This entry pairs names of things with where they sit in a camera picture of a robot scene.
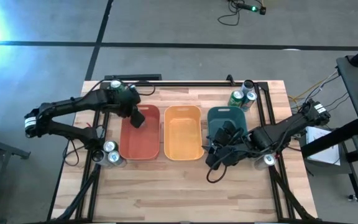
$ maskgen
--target yellow plastic bin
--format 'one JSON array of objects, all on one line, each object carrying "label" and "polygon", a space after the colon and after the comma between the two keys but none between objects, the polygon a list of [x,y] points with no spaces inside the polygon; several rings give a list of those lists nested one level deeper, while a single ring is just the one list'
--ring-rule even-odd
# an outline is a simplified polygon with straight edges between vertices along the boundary
[{"label": "yellow plastic bin", "polygon": [[196,160],[201,147],[201,110],[196,106],[170,106],[164,115],[164,153],[174,161]]}]

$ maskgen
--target table leg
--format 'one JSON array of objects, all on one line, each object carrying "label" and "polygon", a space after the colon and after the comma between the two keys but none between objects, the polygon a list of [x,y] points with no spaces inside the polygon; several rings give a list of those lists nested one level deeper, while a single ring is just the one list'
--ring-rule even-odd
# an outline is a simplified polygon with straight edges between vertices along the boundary
[{"label": "table leg", "polygon": [[303,158],[321,152],[358,134],[358,119],[302,147]]}]

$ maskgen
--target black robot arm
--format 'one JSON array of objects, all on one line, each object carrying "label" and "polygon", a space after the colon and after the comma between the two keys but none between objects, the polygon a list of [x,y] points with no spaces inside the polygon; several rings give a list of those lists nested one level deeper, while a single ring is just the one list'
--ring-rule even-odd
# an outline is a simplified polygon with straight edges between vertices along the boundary
[{"label": "black robot arm", "polygon": [[145,119],[137,109],[138,103],[140,96],[134,86],[124,90],[93,90],[83,97],[42,103],[24,116],[25,133],[29,138],[56,134],[68,139],[79,139],[86,149],[94,149],[103,145],[95,128],[76,128],[52,121],[52,118],[84,110],[99,110],[103,113],[115,113],[122,118],[131,117],[131,124],[138,128]]},{"label": "black robot arm", "polygon": [[291,136],[307,126],[327,124],[330,115],[319,102],[310,99],[301,110],[278,124],[269,124],[255,128],[243,135],[244,130],[235,129],[226,122],[211,138],[213,146],[208,149],[206,160],[210,168],[218,169],[222,162],[225,166],[234,166],[247,157],[260,157],[285,149]]}]

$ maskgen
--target teal plastic bin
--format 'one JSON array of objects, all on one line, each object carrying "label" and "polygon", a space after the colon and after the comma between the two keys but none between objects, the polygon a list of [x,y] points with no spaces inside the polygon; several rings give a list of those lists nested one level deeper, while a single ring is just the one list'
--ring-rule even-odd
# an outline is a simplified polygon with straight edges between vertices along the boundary
[{"label": "teal plastic bin", "polygon": [[219,128],[222,128],[225,121],[230,121],[236,129],[243,128],[244,134],[248,133],[246,117],[240,108],[235,106],[218,106],[208,111],[208,135],[214,138],[216,132]]}]

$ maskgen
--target wooden tabletop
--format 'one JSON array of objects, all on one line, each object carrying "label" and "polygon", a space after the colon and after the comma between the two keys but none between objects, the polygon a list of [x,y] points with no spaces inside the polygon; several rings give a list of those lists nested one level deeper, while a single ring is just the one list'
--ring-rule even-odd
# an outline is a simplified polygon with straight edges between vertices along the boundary
[{"label": "wooden tabletop", "polygon": [[[270,88],[276,122],[291,116],[283,81],[266,81]],[[96,84],[84,82],[82,95]],[[139,87],[149,92],[151,87]],[[206,181],[209,167],[206,155],[197,161],[178,162],[168,159],[163,152],[163,115],[173,105],[195,105],[201,109],[203,144],[208,144],[206,115],[214,106],[226,106],[229,95],[238,87],[157,87],[152,96],[142,96],[142,103],[155,105],[160,110],[160,154],[153,161],[128,161],[123,168],[101,170],[94,222],[271,222],[277,221],[268,170],[255,170],[253,161],[244,159],[227,168],[227,174],[217,184]],[[266,121],[269,123],[265,97],[262,92]],[[249,130],[260,126],[256,103],[245,113]],[[93,111],[82,111],[75,116],[79,128],[92,124]],[[106,139],[119,143],[121,118],[110,116]],[[76,147],[82,146],[75,141]],[[299,148],[296,141],[291,147]],[[63,166],[52,218],[58,217],[69,206],[81,185],[86,151],[79,150],[80,163],[76,167]],[[300,152],[283,151],[291,191],[306,210],[317,217],[303,158]],[[74,163],[71,154],[68,162]],[[213,172],[211,179],[222,174]],[[283,193],[282,207],[286,216]],[[84,211],[89,199],[86,198]]]}]

